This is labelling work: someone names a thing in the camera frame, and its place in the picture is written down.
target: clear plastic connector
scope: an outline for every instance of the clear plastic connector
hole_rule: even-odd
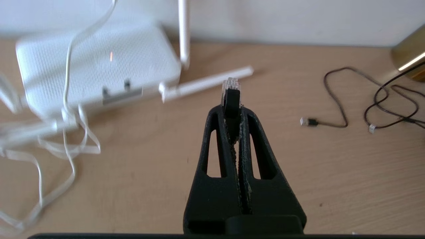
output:
[[[238,90],[241,91],[241,84],[238,82],[237,78],[229,77],[227,80],[223,81],[223,87],[221,88],[221,106],[224,106],[224,97],[226,95],[226,90]],[[239,108],[241,107],[241,98],[239,98]]]
[[[375,133],[376,125],[370,124],[369,125],[369,133],[373,134]]]

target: clamp jaw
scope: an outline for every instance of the clamp jaw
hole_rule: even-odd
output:
[[[207,175],[216,130],[221,178]],[[250,135],[261,179],[252,171]],[[239,161],[236,165],[236,151]],[[223,83],[221,105],[210,110],[201,155],[183,218],[185,234],[303,234],[306,215],[275,159],[260,120],[241,105],[237,79]]]

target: light wood surface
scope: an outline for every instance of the light wood surface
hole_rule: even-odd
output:
[[[425,234],[424,131],[403,123],[368,133],[363,111],[376,86],[351,72],[332,76],[331,87],[345,106],[349,127],[299,125],[302,116],[341,122],[323,75],[351,65],[383,82],[395,74],[389,49],[197,43],[191,52],[190,70],[183,72],[181,82],[254,67],[254,75],[241,81],[242,103],[261,120],[307,214],[305,233]],[[0,42],[0,71],[22,89],[14,41]],[[406,78],[399,83],[425,91],[424,85]],[[167,104],[157,97],[91,118],[102,154],[77,158],[73,187],[20,237],[40,232],[182,233],[205,119],[220,96],[216,87]],[[418,101],[423,105],[424,99]],[[386,105],[400,112],[413,109],[395,95]],[[1,122],[31,116],[0,108]],[[425,119],[424,108],[419,118]],[[394,120],[378,110],[370,118],[377,125]],[[70,138],[77,142],[81,135]],[[35,147],[28,150],[41,161],[46,191],[70,173],[66,161]],[[37,201],[35,168],[0,160],[0,192],[2,210],[26,215]]]

